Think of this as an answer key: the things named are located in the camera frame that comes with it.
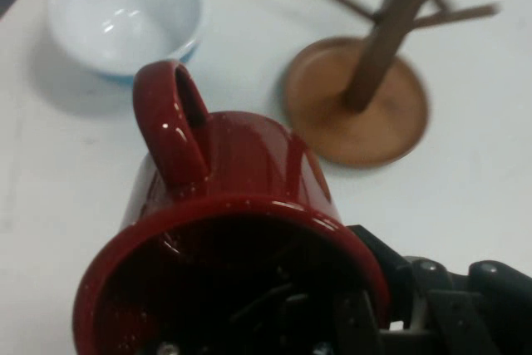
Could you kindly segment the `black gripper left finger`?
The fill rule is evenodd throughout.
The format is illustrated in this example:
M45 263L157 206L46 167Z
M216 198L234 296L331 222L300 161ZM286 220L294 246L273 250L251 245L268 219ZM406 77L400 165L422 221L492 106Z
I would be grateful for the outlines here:
M275 317L275 354L380 354L382 340L364 290L297 293Z

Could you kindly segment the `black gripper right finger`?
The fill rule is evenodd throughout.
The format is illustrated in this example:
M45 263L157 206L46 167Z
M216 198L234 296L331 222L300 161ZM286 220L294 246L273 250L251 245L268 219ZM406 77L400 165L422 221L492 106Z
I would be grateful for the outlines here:
M376 256L392 294L392 320L378 328L380 354L529 354L531 278L483 260L466 275L423 257L402 257L361 225L350 230Z

